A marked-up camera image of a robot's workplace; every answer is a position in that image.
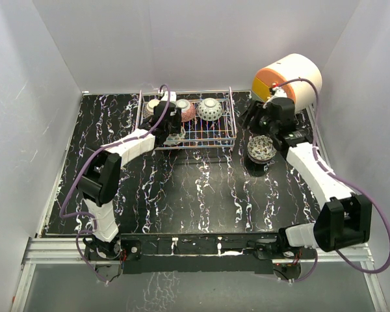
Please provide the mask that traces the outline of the white wire dish rack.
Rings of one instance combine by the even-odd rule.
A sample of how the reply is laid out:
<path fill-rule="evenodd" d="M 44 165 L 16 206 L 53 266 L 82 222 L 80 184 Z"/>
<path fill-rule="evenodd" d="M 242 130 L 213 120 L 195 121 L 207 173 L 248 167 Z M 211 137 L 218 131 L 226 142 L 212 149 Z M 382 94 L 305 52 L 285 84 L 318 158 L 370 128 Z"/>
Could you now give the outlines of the white wire dish rack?
<path fill-rule="evenodd" d="M 197 107 L 204 99 L 216 99 L 223 113 L 218 120 L 205 121 L 199 116 L 182 124 L 185 136 L 177 140 L 167 140 L 158 150 L 229 148 L 233 149 L 237 138 L 233 91 L 206 90 L 177 92 L 177 99 L 186 99 Z"/>

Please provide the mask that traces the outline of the red dotted pink bowl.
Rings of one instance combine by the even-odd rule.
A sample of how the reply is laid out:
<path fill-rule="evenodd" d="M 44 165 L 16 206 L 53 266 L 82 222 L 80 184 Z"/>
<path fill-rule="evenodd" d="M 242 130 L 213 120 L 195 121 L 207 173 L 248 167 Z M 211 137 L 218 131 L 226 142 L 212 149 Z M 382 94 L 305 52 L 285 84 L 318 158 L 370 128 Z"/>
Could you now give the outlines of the red dotted pink bowl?
<path fill-rule="evenodd" d="M 253 137 L 248 142 L 247 151 L 250 158 L 259 160 L 270 159 L 277 154 L 272 140 L 265 135 Z"/>

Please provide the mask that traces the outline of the green leaf bowl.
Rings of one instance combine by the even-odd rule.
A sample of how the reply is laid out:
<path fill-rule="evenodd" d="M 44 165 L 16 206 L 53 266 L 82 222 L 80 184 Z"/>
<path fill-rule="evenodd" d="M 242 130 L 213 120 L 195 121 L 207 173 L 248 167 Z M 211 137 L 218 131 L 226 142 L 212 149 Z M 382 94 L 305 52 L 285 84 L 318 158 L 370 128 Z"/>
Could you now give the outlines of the green leaf bowl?
<path fill-rule="evenodd" d="M 176 146 L 176 145 L 180 144 L 182 140 L 185 139 L 185 135 L 186 135 L 185 128 L 183 126 L 181 126 L 180 132 L 176 133 L 176 134 L 170 134 L 166 138 L 163 145 L 164 146 Z"/>

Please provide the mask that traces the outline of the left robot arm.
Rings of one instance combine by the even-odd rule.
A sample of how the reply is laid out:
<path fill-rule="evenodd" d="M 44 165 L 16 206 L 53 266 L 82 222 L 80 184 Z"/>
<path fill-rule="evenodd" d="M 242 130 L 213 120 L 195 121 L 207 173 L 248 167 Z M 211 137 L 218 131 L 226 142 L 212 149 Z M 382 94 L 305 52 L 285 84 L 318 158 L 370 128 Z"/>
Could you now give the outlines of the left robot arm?
<path fill-rule="evenodd" d="M 162 100 L 137 130 L 103 146 L 98 153 L 91 151 L 77 189 L 83 195 L 92 220 L 91 240 L 84 239 L 83 242 L 100 257 L 115 259 L 122 249 L 113 204 L 122 167 L 161 146 L 170 135 L 180 132 L 181 109 L 174 101 Z"/>

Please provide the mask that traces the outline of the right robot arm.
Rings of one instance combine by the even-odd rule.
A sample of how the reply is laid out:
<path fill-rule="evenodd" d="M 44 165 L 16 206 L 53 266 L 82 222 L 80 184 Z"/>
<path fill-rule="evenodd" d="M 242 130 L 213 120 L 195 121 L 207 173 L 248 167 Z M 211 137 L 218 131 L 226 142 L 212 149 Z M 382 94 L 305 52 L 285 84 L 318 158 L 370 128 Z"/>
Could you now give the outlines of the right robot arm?
<path fill-rule="evenodd" d="M 292 99 L 275 97 L 266 103 L 253 99 L 239 123 L 257 136 L 269 138 L 305 180 L 320 207 L 315 222 L 279 230 L 276 248 L 281 256 L 293 257 L 300 247 L 331 252 L 369 240 L 371 201 L 333 178 L 333 172 L 319 159 L 311 137 L 297 128 Z"/>

